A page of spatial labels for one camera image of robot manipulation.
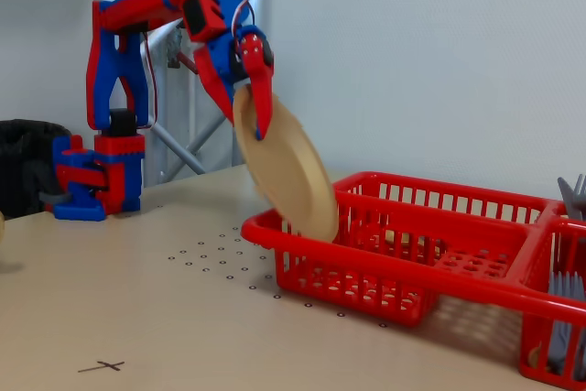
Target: beige plate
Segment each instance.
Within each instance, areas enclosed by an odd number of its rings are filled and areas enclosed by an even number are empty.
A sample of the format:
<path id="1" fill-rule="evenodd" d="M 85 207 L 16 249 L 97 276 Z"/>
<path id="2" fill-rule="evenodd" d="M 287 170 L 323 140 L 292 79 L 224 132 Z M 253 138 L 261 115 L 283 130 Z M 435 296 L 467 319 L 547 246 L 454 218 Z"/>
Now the beige plate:
<path id="1" fill-rule="evenodd" d="M 338 233 L 333 187 L 297 118 L 273 94 L 273 119 L 258 141 L 250 85 L 234 95 L 233 112 L 236 138 L 258 189 L 294 230 L 331 242 Z"/>

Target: table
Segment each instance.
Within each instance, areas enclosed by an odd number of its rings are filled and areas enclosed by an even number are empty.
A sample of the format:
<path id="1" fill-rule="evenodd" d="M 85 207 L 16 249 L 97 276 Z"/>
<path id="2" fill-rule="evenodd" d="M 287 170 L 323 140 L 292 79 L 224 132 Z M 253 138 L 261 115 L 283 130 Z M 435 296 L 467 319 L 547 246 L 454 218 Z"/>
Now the table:
<path id="1" fill-rule="evenodd" d="M 443 299 L 406 330 L 279 290 L 272 252 L 240 237 L 267 207 L 238 167 L 146 190 L 141 212 L 102 223 L 7 222 L 1 388 L 553 389 L 517 372 L 513 312 Z"/>

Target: red plastic basket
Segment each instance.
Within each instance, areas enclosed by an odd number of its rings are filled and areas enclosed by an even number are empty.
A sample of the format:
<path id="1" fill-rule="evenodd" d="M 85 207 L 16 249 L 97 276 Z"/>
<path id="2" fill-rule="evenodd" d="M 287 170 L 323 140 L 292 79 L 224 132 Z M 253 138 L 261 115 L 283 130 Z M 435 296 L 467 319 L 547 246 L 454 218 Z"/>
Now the red plastic basket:
<path id="1" fill-rule="evenodd" d="M 560 201 L 382 173 L 335 189 L 340 231 L 331 244 L 300 236 L 274 210 L 244 223 L 243 238 L 275 249 L 280 287 L 407 326 L 438 294 L 519 310 L 521 374 L 586 389 L 573 373 L 586 304 L 547 293 L 552 270 L 586 279 L 586 223 L 565 219 Z M 561 375 L 547 366 L 554 320 L 573 324 Z"/>

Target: basket compartment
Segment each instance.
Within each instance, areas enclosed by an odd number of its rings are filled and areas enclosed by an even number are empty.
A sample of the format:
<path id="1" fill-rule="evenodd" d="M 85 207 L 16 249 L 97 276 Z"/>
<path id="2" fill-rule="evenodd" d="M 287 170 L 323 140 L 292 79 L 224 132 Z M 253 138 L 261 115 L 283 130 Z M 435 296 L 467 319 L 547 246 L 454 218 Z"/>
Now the basket compartment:
<path id="1" fill-rule="evenodd" d="M 549 274 L 586 275 L 586 227 L 565 221 L 553 223 L 540 243 L 525 284 L 533 290 L 548 293 Z M 553 317 L 525 313 L 521 337 L 521 374 L 569 390 L 586 389 L 586 303 L 548 295 L 550 302 L 563 303 L 584 312 L 581 325 L 567 325 L 567 350 L 563 370 L 548 359 L 555 323 L 567 323 L 561 315 Z"/>
<path id="2" fill-rule="evenodd" d="M 298 245 L 310 241 L 275 212 L 255 220 L 280 235 L 275 241 L 254 240 L 276 248 L 278 285 L 407 326 L 419 324 L 437 294 L 393 277 L 395 265 L 433 266 L 454 275 L 492 279 L 506 272 L 526 238 L 526 227 L 514 223 L 345 192 L 337 192 L 337 200 L 340 228 L 327 254 L 313 251 L 310 244 L 301 250 Z M 349 248 L 358 251 L 350 263 L 347 256 L 339 260 L 338 253 Z M 384 268 L 373 269 L 380 257 Z"/>

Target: robotic arm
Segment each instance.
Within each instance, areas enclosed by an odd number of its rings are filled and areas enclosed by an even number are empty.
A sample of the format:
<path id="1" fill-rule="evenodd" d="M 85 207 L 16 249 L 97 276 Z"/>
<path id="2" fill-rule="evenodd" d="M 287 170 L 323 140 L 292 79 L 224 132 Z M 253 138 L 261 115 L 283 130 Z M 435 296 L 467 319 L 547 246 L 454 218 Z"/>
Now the robotic arm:
<path id="1" fill-rule="evenodd" d="M 258 137 L 264 138 L 272 115 L 273 53 L 256 26 L 243 26 L 251 9 L 246 0 L 115 0 L 94 2 L 93 43 L 87 71 L 88 124 L 105 130 L 109 100 L 120 78 L 127 107 L 139 127 L 148 123 L 147 79 L 140 59 L 140 35 L 178 18 L 192 42 L 206 92 L 233 123 L 233 85 L 249 78 L 258 114 Z M 114 46 L 119 37 L 119 48 Z"/>
<path id="2" fill-rule="evenodd" d="M 86 99 L 88 124 L 100 134 L 94 150 L 83 148 L 80 136 L 55 140 L 53 163 L 64 193 L 41 197 L 48 211 L 60 219 L 100 221 L 108 214 L 140 209 L 145 139 L 136 130 L 152 124 L 141 36 L 156 97 L 147 32 L 177 19 L 182 18 L 190 40 L 201 43 L 193 54 L 201 83 L 232 124 L 234 84 L 250 79 L 257 138 L 264 139 L 272 117 L 274 57 L 265 34 L 255 25 L 244 25 L 251 14 L 254 18 L 248 0 L 94 2 Z M 126 108 L 110 109 L 118 79 Z"/>

